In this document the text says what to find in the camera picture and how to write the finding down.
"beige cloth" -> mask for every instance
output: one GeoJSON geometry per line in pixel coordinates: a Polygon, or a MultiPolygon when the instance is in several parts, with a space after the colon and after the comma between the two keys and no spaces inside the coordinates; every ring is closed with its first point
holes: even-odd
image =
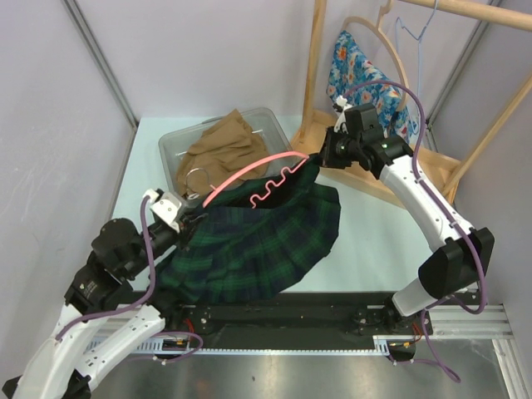
{"type": "MultiPolygon", "coordinates": [[[[252,131],[237,110],[204,131],[201,138],[189,148],[175,174],[178,193],[206,195],[212,191],[210,185],[218,187],[245,166],[269,156],[262,137],[252,131]],[[205,169],[209,178],[204,170],[197,170],[187,180],[187,174],[195,168],[205,169]]],[[[261,165],[242,175],[239,180],[257,179],[267,169],[268,164],[261,165]]]]}

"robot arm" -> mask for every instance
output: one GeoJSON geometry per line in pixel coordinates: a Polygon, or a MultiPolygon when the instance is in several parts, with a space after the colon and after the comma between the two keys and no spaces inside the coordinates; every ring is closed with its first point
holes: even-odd
{"type": "MultiPolygon", "coordinates": [[[[170,193],[149,190],[155,222],[149,226],[154,258],[187,236],[183,222],[187,203],[170,193]]],[[[52,335],[41,345],[23,375],[6,382],[4,393],[14,399],[88,398],[113,367],[147,338],[161,332],[167,317],[168,300],[150,300],[135,316],[98,347],[86,348],[108,317],[76,323],[94,313],[116,311],[132,291],[129,281],[147,265],[147,248],[133,222],[113,219],[92,242],[92,252],[67,290],[66,302],[52,335]]]]}
{"type": "Polygon", "coordinates": [[[475,245],[484,274],[495,241],[491,232],[486,228],[474,229],[446,202],[419,165],[421,177],[416,178],[412,169],[412,149],[401,137],[385,137],[373,105],[353,107],[340,96],[337,107],[342,113],[336,125],[328,128],[320,151],[323,166],[344,169],[358,162],[364,170],[371,171],[401,200],[420,226],[433,253],[419,268],[418,277],[394,294],[389,306],[397,318],[420,312],[436,300],[478,281],[474,259],[455,224],[468,233],[475,245]],[[452,214],[453,224],[419,180],[424,180],[452,214]]]}

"floral cloth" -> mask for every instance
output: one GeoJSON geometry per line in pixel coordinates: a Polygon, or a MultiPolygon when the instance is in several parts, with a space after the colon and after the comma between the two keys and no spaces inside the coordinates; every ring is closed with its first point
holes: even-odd
{"type": "MultiPolygon", "coordinates": [[[[340,33],[334,47],[327,87],[332,102],[350,87],[379,79],[390,80],[366,58],[349,32],[340,33]]],[[[407,107],[396,112],[401,103],[401,94],[393,86],[365,86],[352,93],[347,102],[355,106],[371,102],[377,108],[379,122],[388,129],[390,135],[399,135],[407,143],[416,142],[418,124],[410,117],[407,107]]]]}

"plaid skirt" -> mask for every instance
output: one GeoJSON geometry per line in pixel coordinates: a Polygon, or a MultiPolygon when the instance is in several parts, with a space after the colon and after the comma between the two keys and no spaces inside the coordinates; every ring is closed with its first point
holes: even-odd
{"type": "Polygon", "coordinates": [[[316,184],[318,173],[312,156],[257,209],[249,197],[264,194],[271,178],[248,180],[198,207],[206,217],[188,246],[157,266],[158,289],[189,304],[247,303],[300,281],[338,237],[338,192],[316,184]]]}

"light blue table surface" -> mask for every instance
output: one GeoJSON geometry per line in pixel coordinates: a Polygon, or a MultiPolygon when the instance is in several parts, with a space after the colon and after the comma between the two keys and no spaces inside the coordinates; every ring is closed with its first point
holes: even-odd
{"type": "MultiPolygon", "coordinates": [[[[168,189],[159,138],[207,119],[209,116],[142,118],[113,217],[129,218],[140,228],[140,202],[145,191],[168,189]]],[[[290,139],[299,128],[301,116],[279,116],[278,121],[290,139]]],[[[340,194],[340,234],[331,253],[287,291],[397,291],[409,284],[431,251],[408,212],[321,175],[317,182],[336,187],[340,194]]],[[[143,289],[147,281],[145,270],[133,286],[143,289]]]]}

